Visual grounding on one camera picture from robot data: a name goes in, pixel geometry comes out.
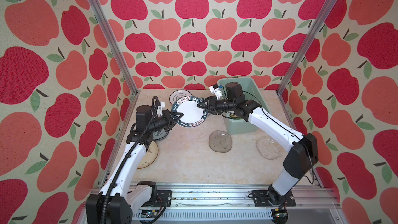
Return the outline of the green rim plate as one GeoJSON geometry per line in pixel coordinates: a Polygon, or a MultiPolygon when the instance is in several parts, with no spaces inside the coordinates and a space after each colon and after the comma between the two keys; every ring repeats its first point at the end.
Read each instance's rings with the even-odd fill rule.
{"type": "Polygon", "coordinates": [[[187,96],[176,101],[171,112],[184,114],[177,124],[185,128],[194,128],[202,124],[208,116],[208,112],[197,107],[202,100],[203,98],[187,96]]]}

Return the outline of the white plate dark red-green rim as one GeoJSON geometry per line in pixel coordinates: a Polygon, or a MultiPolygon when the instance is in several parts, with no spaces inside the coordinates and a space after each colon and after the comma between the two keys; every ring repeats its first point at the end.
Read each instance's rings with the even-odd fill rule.
{"type": "Polygon", "coordinates": [[[238,119],[239,117],[237,115],[235,115],[235,113],[233,111],[228,111],[229,117],[232,119],[238,119]]]}

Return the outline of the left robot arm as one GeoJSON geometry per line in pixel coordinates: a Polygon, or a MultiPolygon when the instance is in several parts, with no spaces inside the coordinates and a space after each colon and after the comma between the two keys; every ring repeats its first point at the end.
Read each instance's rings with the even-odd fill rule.
{"type": "Polygon", "coordinates": [[[123,157],[108,182],[98,194],[89,195],[86,201],[86,215],[89,224],[130,224],[133,215],[146,203],[157,200],[157,185],[151,181],[141,181],[132,191],[129,190],[139,163],[153,142],[153,134],[170,131],[183,113],[162,110],[155,97],[152,105],[142,105],[136,110],[136,122],[126,139],[123,157]]]}

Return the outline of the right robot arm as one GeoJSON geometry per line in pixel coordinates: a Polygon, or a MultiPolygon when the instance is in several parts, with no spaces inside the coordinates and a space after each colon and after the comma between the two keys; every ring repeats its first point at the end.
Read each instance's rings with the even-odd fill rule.
{"type": "Polygon", "coordinates": [[[296,131],[267,112],[260,103],[246,99],[241,84],[226,84],[227,97],[222,99],[221,87],[217,84],[210,87],[212,96],[197,104],[198,108],[212,115],[233,112],[237,117],[255,125],[268,134],[286,152],[283,170],[268,188],[268,202],[272,206],[281,206],[286,202],[286,195],[305,176],[314,170],[319,161],[316,137],[296,131]]]}

